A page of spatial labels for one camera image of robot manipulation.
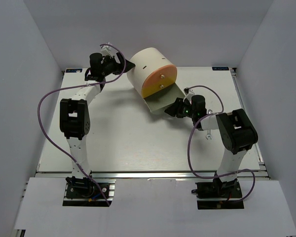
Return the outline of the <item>grey green drawer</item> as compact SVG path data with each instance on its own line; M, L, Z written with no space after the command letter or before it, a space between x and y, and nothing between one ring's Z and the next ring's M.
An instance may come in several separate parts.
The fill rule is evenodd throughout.
M145 104L152 114L162 114L177 98L184 98L184 92L177 84L170 85L159 92L144 98Z

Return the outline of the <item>yellow drawer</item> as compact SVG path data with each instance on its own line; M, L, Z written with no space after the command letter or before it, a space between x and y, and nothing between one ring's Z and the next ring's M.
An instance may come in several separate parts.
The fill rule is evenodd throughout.
M159 92L162 89L174 84L176 78L147 78L142 86L141 96L146 98L152 94Z

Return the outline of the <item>orange drawer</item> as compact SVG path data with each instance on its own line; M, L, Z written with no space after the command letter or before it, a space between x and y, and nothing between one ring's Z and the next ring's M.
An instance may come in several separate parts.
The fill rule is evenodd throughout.
M167 87L176 82L177 67L174 65L166 65L153 71L145 80L143 87Z

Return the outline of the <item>silver open-end wrench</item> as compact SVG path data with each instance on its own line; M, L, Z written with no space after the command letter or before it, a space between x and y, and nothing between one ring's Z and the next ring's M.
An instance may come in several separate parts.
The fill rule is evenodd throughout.
M212 140L212 134L211 134L211 122L210 122L210 119L211 119L211 114L213 113L212 110L208 110L208 114L209 116L207 117L207 134L206 134L206 139L207 140Z

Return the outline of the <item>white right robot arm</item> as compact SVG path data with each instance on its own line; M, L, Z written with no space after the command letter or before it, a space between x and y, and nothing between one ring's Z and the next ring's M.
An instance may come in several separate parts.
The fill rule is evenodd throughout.
M187 161L191 172L202 179L218 180L213 184L213 192L219 196L226 196L231 190L231 184L237 180L237 173L241 172L240 164L245 154L258 141L258 134L246 112L243 109L230 113L207 113L205 97L193 95L191 100L177 98L165 110L172 117L189 117L193 122L187 145ZM213 177L198 175L192 168L190 160L190 146L195 130L218 130L224 145L224 153L219 168Z

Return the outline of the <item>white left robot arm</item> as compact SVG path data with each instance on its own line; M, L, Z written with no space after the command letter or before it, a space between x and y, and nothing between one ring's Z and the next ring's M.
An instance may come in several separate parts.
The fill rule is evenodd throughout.
M107 76L113 74L120 77L135 67L120 52L115 56L92 53L89 59L90 67L85 72L83 87L71 98L60 102L60 130L70 148L72 176L78 179L88 178L91 174L86 147L86 137L91 127L90 103L108 83Z

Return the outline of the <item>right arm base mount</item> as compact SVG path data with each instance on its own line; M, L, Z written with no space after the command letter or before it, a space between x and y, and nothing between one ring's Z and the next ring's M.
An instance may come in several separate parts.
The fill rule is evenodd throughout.
M237 181L233 187L219 189L213 182L195 183L196 188L191 190L197 198L198 210L236 210L244 209L242 191Z

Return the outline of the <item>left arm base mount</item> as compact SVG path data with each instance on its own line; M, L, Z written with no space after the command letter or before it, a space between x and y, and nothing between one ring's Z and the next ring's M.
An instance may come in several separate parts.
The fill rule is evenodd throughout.
M99 182L99 187L88 178L66 178L62 206L109 207L114 196L114 184Z

